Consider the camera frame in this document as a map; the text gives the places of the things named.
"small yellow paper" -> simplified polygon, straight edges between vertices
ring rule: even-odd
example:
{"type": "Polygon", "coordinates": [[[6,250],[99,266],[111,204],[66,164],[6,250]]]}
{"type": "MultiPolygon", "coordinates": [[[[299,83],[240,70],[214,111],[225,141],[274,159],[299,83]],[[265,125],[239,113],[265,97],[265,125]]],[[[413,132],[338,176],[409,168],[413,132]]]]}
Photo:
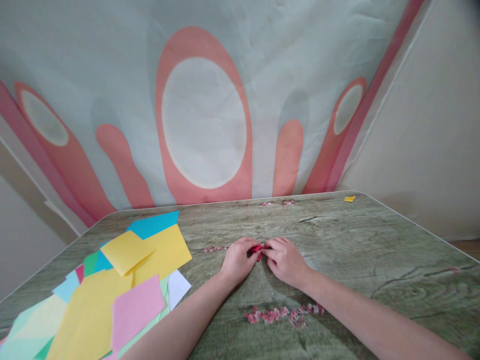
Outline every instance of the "small yellow paper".
{"type": "Polygon", "coordinates": [[[102,246],[100,250],[120,276],[123,276],[150,255],[154,248],[133,231],[127,231],[102,246]]]}
{"type": "Polygon", "coordinates": [[[133,267],[133,286],[158,274],[159,279],[170,275],[192,260],[189,248],[177,224],[143,240],[155,251],[133,267]]]}
{"type": "Polygon", "coordinates": [[[115,269],[87,276],[75,289],[47,360],[98,360],[111,349],[112,305],[132,288],[132,276],[115,269]]]}

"wooden table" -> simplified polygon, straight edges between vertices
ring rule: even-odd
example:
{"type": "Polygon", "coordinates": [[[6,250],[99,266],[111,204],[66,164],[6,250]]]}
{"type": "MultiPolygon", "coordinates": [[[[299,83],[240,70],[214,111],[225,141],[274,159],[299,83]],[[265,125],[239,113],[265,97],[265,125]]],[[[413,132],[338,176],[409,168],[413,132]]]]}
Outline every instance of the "wooden table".
{"type": "MultiPolygon", "coordinates": [[[[341,191],[113,213],[83,234],[0,303],[0,339],[15,317],[51,295],[66,274],[135,220],[179,210],[178,225],[193,260],[180,268],[198,289],[221,267],[228,246],[248,235],[260,242],[285,236],[307,263],[346,286],[409,317],[471,356],[480,355],[480,263],[369,196],[341,191]],[[353,203],[344,197],[353,196],[353,203]],[[283,205],[284,200],[295,200],[283,205]],[[273,202],[270,206],[261,203],[273,202]]],[[[277,280],[264,260],[218,311],[192,357],[374,358],[328,313],[307,314],[295,329],[289,317],[250,324],[261,311],[313,303],[277,280]]]]}

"backdrop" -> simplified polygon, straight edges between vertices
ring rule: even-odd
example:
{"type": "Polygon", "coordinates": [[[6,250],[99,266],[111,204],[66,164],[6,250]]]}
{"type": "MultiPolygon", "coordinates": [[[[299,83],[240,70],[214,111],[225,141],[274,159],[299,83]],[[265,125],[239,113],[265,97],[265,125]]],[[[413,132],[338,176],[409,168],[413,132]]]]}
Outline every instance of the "backdrop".
{"type": "Polygon", "coordinates": [[[4,0],[0,137],[78,232],[335,189],[421,0],[4,0]]]}

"forearm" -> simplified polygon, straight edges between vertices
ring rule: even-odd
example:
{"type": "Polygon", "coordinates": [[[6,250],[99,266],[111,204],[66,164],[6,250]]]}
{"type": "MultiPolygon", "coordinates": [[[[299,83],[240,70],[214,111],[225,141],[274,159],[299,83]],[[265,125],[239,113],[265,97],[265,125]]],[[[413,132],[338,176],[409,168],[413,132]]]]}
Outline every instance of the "forearm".
{"type": "Polygon", "coordinates": [[[311,270],[304,293],[320,303],[380,359],[470,359],[414,321],[311,270]]]}
{"type": "Polygon", "coordinates": [[[212,276],[145,334],[122,359],[187,359],[234,287],[221,273],[212,276]]]}

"pink paper scrap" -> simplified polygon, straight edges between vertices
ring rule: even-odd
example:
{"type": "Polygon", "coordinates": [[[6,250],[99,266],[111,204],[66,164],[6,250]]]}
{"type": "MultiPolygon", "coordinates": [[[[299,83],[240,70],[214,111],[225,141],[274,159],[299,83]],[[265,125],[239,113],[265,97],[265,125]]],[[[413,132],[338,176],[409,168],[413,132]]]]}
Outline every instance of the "pink paper scrap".
{"type": "Polygon", "coordinates": [[[158,274],[117,297],[112,307],[113,353],[117,354],[164,308],[165,300],[158,274]]]}
{"type": "Polygon", "coordinates": [[[79,267],[75,269],[76,276],[78,277],[78,282],[81,284],[82,281],[84,280],[84,270],[85,270],[85,265],[82,264],[79,267]]]}

